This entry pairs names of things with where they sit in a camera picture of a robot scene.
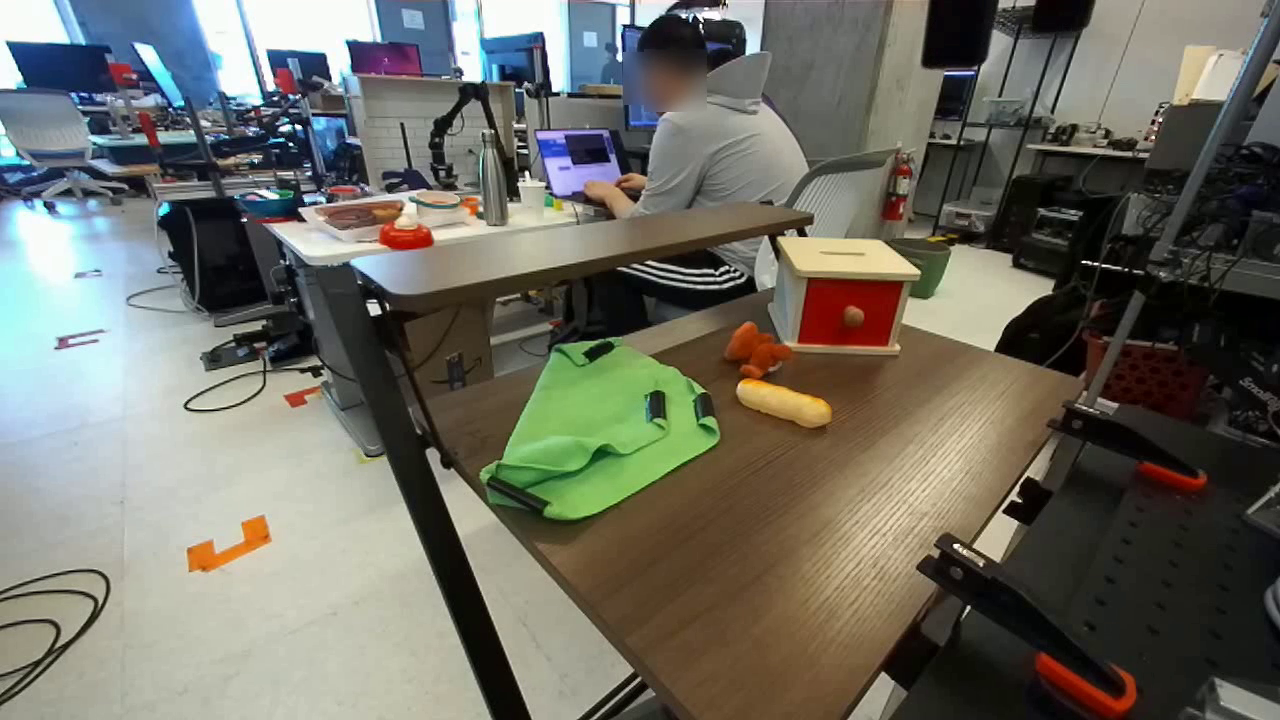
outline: office chair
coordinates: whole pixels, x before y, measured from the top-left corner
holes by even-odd
[[[898,150],[841,154],[808,166],[786,208],[811,213],[808,234],[882,234],[882,208]],[[778,248],[755,251],[755,289],[778,283]]]
[[[17,150],[38,165],[38,180],[19,194],[58,213],[58,194],[124,194],[130,182],[95,180],[90,171],[90,121],[63,91],[0,91],[0,122]]]

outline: green towel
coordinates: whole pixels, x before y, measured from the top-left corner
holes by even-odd
[[[562,342],[479,481],[493,504],[585,520],[717,442],[711,399],[686,372],[611,341]]]

